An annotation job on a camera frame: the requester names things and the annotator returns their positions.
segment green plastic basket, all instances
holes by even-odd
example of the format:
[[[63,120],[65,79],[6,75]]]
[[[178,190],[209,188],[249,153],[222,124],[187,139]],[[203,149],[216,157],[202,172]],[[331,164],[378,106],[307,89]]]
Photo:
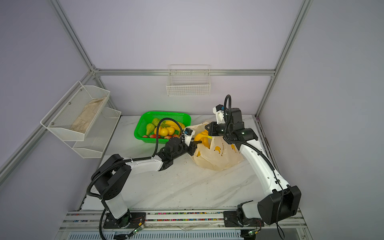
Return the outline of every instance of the green plastic basket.
[[[147,132],[147,124],[152,123],[152,120],[154,118],[172,118],[178,122],[181,122],[184,124],[186,127],[191,125],[191,116],[189,116],[186,113],[169,113],[169,112],[147,112],[144,113],[141,117],[139,122],[137,123],[134,135],[135,138],[143,140],[143,142],[147,143],[156,143],[156,138],[146,138],[142,137],[146,134]],[[159,138],[159,143],[166,143],[168,142],[168,139],[161,139]]]

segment white mesh shelf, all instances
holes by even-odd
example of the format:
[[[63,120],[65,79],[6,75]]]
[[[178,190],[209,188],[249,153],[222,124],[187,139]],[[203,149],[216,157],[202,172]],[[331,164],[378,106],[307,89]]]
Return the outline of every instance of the white mesh shelf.
[[[83,158],[101,158],[121,112],[104,107],[84,141],[76,142],[72,149]]]
[[[168,96],[201,96],[210,94],[209,65],[182,65],[183,68],[190,68],[190,70],[172,69],[175,66],[180,65],[169,66]]]
[[[62,141],[84,141],[90,129],[95,123],[95,120],[103,110],[105,104],[108,102],[110,91],[98,88],[96,86],[83,86],[81,83],[79,89],[67,102],[67,104],[60,110],[60,112],[53,118],[53,120],[45,126],[50,132]],[[101,103],[98,111],[94,114],[93,119],[85,130],[84,133],[71,130],[71,126],[76,118],[81,114],[85,105],[92,99],[105,98]]]

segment plastic bag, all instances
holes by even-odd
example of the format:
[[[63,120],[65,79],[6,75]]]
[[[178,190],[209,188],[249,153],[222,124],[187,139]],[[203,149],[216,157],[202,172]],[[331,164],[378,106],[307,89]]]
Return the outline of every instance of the plastic bag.
[[[188,128],[195,130],[196,134],[205,130],[205,125],[209,122],[204,122],[199,125],[189,126]],[[192,160],[202,168],[207,168],[215,171],[222,171],[230,168],[243,161],[243,155],[237,150],[234,144],[229,145],[223,137],[212,137],[210,148],[205,147],[203,144],[198,144],[197,149]]]

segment white wall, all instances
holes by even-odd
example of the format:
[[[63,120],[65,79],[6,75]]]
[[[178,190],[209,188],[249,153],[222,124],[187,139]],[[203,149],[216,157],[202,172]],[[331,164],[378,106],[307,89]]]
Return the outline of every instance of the white wall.
[[[0,32],[2,165],[87,68],[46,0],[2,1]],[[46,133],[0,193],[0,238],[53,239],[96,165]]]
[[[98,68],[274,69],[302,0],[62,0]]]
[[[232,107],[242,114],[255,114],[269,83],[269,76],[212,76],[211,94],[198,97],[168,97],[168,76],[102,76],[113,102],[122,115],[142,115],[148,111],[213,114],[231,94]]]
[[[384,2],[313,1],[261,114],[314,239],[382,239]]]

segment white marble table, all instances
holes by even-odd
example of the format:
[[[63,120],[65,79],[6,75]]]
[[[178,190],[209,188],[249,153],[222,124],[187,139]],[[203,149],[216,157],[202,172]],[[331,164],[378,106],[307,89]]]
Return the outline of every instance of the white marble table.
[[[195,115],[192,125],[215,121],[214,115]],[[140,116],[122,116],[102,160],[111,155],[146,157],[152,155],[155,144],[144,143],[133,136]],[[252,115],[243,115],[246,128],[257,134]],[[244,159],[223,171],[202,169],[188,154],[160,172],[130,175],[122,195],[131,210],[233,209],[242,202],[263,198],[260,181]],[[103,210],[98,198],[87,196],[82,210]]]

